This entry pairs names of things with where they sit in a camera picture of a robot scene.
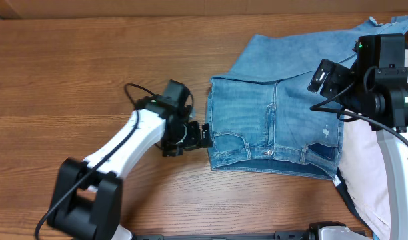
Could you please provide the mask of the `light blue denim jeans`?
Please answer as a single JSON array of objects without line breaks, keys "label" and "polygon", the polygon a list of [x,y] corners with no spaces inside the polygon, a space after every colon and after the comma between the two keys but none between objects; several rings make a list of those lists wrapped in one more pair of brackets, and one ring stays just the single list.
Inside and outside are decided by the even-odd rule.
[{"label": "light blue denim jeans", "polygon": [[253,36],[229,72],[210,80],[205,120],[212,170],[333,179],[343,124],[333,113],[311,110],[323,98],[308,84],[323,59],[352,66],[360,36],[407,31],[408,16],[402,16],[348,30]]}]

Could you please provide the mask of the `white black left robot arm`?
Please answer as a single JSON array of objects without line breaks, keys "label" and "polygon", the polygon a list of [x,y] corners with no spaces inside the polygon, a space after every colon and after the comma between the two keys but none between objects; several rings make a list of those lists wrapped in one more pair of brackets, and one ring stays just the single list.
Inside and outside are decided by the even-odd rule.
[{"label": "white black left robot arm", "polygon": [[192,121],[194,105],[187,103],[192,99],[184,84],[170,80],[162,94],[132,100],[128,122],[100,150],[62,163],[34,236],[48,224],[73,239],[133,239],[120,224],[123,182],[142,156],[153,146],[163,157],[211,146],[209,126]]}]

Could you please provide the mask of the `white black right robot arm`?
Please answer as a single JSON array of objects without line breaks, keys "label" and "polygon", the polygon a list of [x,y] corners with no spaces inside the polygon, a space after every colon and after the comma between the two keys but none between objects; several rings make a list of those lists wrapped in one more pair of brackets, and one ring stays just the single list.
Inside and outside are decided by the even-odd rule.
[{"label": "white black right robot arm", "polygon": [[[392,239],[408,239],[408,67],[402,34],[360,36],[357,60],[346,68],[323,59],[308,91],[325,102],[312,111],[368,122],[377,135],[387,173]],[[325,107],[335,101],[340,110]]]}]

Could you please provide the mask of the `beige cloth garment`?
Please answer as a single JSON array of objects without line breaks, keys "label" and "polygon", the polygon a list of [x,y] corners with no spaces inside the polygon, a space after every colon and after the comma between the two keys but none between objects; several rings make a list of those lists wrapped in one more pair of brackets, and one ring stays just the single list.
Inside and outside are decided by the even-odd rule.
[{"label": "beige cloth garment", "polygon": [[[405,50],[405,66],[408,67],[408,50]],[[400,144],[401,150],[408,154],[408,147]],[[344,124],[343,154],[339,169],[358,216],[378,239],[391,239],[385,163],[377,143],[377,134],[367,122],[358,120]]]}]

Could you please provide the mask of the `dark navy garment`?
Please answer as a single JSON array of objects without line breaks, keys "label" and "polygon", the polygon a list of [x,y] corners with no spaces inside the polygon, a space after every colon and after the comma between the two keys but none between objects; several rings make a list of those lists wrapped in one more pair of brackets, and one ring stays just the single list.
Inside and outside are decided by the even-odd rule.
[{"label": "dark navy garment", "polygon": [[337,169],[337,173],[335,175],[335,178],[333,179],[333,184],[340,194],[341,198],[343,199],[343,202],[345,203],[346,207],[348,210],[351,212],[352,215],[354,215],[364,226],[369,228],[368,224],[362,220],[362,218],[359,216],[357,209],[355,207],[355,204],[348,193],[348,188],[346,186],[345,180],[341,175],[340,169]]}]

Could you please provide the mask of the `brown cardboard backboard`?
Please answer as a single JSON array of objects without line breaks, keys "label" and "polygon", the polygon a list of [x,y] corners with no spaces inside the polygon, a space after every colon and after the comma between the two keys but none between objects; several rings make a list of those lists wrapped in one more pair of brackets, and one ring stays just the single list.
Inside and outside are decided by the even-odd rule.
[{"label": "brown cardboard backboard", "polygon": [[408,0],[0,0],[2,19],[408,12]]}]

